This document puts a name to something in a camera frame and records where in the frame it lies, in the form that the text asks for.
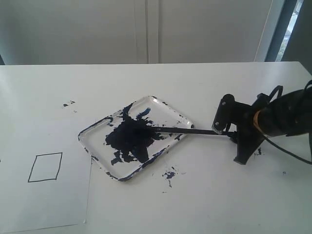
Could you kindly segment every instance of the clear plastic tray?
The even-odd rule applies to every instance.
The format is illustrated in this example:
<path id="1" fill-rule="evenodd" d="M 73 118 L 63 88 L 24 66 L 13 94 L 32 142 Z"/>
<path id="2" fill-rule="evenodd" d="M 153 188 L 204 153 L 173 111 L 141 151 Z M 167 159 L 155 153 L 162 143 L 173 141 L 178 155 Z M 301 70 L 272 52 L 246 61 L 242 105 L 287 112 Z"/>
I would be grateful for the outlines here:
<path id="1" fill-rule="evenodd" d="M 154 96 L 143 97 L 129 106 L 109 115 L 81 131 L 78 140 L 86 152 L 103 168 L 111 178 L 126 181 L 135 173 L 152 163 L 157 157 L 178 143 L 182 134 L 157 133 L 146 147 L 129 152 L 115 146 L 114 140 L 122 141 L 125 119 L 131 123 L 144 122 L 147 126 L 193 128 L 193 123 Z"/>

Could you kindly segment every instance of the drawn square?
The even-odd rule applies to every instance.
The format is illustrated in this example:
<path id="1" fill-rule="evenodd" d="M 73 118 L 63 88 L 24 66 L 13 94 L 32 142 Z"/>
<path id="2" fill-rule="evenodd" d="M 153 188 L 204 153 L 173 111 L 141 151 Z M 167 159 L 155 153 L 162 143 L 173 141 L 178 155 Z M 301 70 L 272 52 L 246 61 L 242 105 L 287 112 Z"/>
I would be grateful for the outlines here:
<path id="1" fill-rule="evenodd" d="M 28 183 L 56 180 L 62 161 L 61 153 L 37 155 L 28 178 Z"/>

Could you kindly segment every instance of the tray rim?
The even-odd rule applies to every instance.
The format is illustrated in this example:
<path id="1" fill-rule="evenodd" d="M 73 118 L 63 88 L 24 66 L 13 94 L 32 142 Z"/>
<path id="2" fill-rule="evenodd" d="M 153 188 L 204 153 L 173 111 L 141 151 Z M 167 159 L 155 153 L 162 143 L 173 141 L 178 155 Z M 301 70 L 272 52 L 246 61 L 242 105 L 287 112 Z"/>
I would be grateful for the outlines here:
<path id="1" fill-rule="evenodd" d="M 139 100 L 136 100 L 136 101 L 130 103 L 129 105 L 134 104 L 134 103 L 136 103 L 136 102 L 138 102 L 138 101 L 141 101 L 141 100 L 143 100 L 143 99 L 145 99 L 145 98 L 155 98 L 155 99 L 157 99 L 157 100 L 160 101 L 161 103 L 165 104 L 169 109 L 171 109 L 171 110 L 173 110 L 174 112 L 178 113 L 179 116 L 181 116 L 181 117 L 184 118 L 184 119 L 187 119 L 187 120 L 189 121 L 189 123 L 190 123 L 190 128 L 194 128 L 194 124 L 193 124 L 192 121 L 190 121 L 188 118 L 186 118 L 186 117 L 184 117 L 183 115 L 181 115 L 179 112 L 177 112 L 177 111 L 176 111 L 175 109 L 173 109 L 171 106 L 169 106 L 166 102 L 162 101 L 161 99 L 159 99 L 159 98 L 157 98 L 157 97 L 155 97 L 155 96 L 152 96 L 152 95 L 144 96 L 144 97 L 140 98 Z M 163 149 L 160 150 L 159 152 L 153 154 L 152 157 L 151 157 L 151 159 L 149 159 L 148 161 L 146 161 L 146 162 L 144 162 L 143 164 L 141 164 L 137 169 L 135 169 L 135 170 L 134 170 L 133 172 L 131 172 L 129 175 L 127 175 L 127 176 L 125 176 L 125 177 L 122 177 L 122 178 L 118 178 L 118 177 L 112 175 L 112 174 L 102 165 L 102 163 L 99 161 L 99 159 L 98 159 L 96 156 L 92 155 L 92 153 L 86 148 L 86 146 L 82 143 L 80 137 L 81 137 L 81 135 L 84 134 L 86 131 L 90 130 L 91 128 L 94 128 L 96 125 L 98 125 L 98 124 L 100 124 L 101 122 L 103 122 L 103 121 L 109 119 L 110 116 L 112 116 L 112 115 L 114 115 L 114 114 L 116 114 L 116 113 L 118 113 L 118 112 L 120 112 L 120 111 L 121 111 L 121 109 L 118 110 L 118 111 L 116 111 L 116 112 L 114 112 L 113 114 L 111 114 L 111 115 L 109 115 L 109 116 L 106 116 L 106 117 L 100 119 L 99 121 L 95 122 L 94 124 L 91 124 L 89 127 L 87 127 L 87 128 L 85 128 L 85 129 L 83 129 L 82 131 L 80 131 L 79 134 L 78 134 L 78 141 L 80 142 L 80 144 L 82 145 L 82 147 L 84 148 L 84 150 L 87 152 L 87 154 L 90 155 L 91 159 L 94 159 L 94 161 L 95 161 L 100 167 L 102 167 L 102 169 L 104 170 L 104 172 L 105 172 L 110 178 L 112 178 L 112 179 L 114 179 L 114 180 L 117 180 L 117 181 L 120 181 L 120 182 L 125 182 L 125 181 L 131 179 L 136 173 L 138 173 L 138 172 L 140 172 L 141 170 L 143 170 L 146 166 L 148 166 L 149 164 L 151 164 L 152 162 L 154 162 L 160 155 L 162 155 L 166 150 L 168 150 L 168 149 L 171 147 L 171 145 L 168 145 L 167 147 L 163 148 Z M 181 139 L 183 139 L 183 138 L 186 137 L 187 135 L 186 135 L 186 134 L 180 134 L 180 136 L 182 137 Z"/>

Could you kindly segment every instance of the white paper sheet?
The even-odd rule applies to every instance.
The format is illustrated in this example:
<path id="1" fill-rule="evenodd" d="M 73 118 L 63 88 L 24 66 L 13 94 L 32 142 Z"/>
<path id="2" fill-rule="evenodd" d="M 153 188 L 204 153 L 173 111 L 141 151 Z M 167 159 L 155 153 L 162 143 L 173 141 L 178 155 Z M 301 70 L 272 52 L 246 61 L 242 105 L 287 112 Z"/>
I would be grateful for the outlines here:
<path id="1" fill-rule="evenodd" d="M 85 120 L 25 122 L 0 162 L 0 232 L 85 221 L 91 159 L 77 140 Z"/>

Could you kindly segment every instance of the white wall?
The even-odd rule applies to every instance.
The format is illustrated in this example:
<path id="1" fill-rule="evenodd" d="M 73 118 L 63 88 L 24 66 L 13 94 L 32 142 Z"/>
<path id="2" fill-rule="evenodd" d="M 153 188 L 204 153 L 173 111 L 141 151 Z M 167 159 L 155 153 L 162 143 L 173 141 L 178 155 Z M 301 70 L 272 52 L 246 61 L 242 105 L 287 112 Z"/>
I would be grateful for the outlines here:
<path id="1" fill-rule="evenodd" d="M 144 0 L 0 0 L 0 54 L 5 64 L 144 63 L 144 23 Z"/>
<path id="2" fill-rule="evenodd" d="M 283 2 L 159 0 L 159 62 L 254 61 L 262 32 L 264 60 Z"/>

